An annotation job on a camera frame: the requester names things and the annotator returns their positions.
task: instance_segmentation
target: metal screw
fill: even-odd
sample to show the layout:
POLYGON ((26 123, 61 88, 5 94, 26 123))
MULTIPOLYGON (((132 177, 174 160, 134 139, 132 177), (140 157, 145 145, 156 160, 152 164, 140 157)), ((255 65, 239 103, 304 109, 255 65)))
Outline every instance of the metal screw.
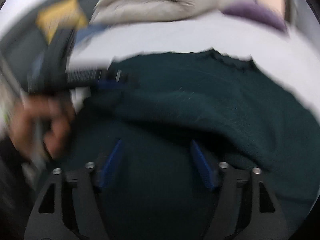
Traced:
POLYGON ((229 164, 228 163, 225 163, 225 162, 220 162, 219 163, 219 167, 222 168, 222 169, 226 169, 229 167, 229 164))
POLYGON ((89 162, 89 163, 86 163, 86 164, 85 164, 85 167, 86 167, 87 169, 93 169, 93 168, 95 167, 95 164, 94 164, 93 162, 89 162))
POLYGON ((261 174, 262 170, 259 169, 259 168, 253 168, 252 172, 255 173, 255 174, 261 174))
POLYGON ((54 174, 54 175, 58 175, 58 174, 60 174, 62 172, 62 169, 60 169, 60 168, 56 168, 56 169, 54 169, 53 171, 52 171, 52 173, 54 174))

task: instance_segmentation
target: purple fabric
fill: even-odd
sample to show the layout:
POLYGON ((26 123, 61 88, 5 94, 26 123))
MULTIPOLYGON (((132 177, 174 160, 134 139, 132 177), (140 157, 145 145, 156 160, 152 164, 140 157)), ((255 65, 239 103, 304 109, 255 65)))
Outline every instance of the purple fabric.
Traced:
POLYGON ((227 6, 223 14, 247 18, 287 32, 284 20, 270 9, 253 1, 236 1, 227 6))

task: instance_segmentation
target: beige cloth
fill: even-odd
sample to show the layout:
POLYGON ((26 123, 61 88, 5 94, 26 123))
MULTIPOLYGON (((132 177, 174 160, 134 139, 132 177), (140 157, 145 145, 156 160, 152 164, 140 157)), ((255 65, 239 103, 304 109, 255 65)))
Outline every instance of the beige cloth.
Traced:
POLYGON ((174 21, 217 9, 223 0, 99 0, 91 23, 174 21))

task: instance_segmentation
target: dark green fabric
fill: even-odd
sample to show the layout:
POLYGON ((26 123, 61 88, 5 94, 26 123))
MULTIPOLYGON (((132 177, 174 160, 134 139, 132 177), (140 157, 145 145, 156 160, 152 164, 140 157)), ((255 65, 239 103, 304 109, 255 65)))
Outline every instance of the dark green fabric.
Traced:
POLYGON ((202 53, 137 56, 111 68, 140 88, 95 93, 77 116, 64 170, 109 152, 124 163, 102 200, 117 239, 200 239, 215 207, 188 152, 191 139, 236 168, 260 167, 290 231, 320 181, 320 128, 311 113, 254 62, 202 53))

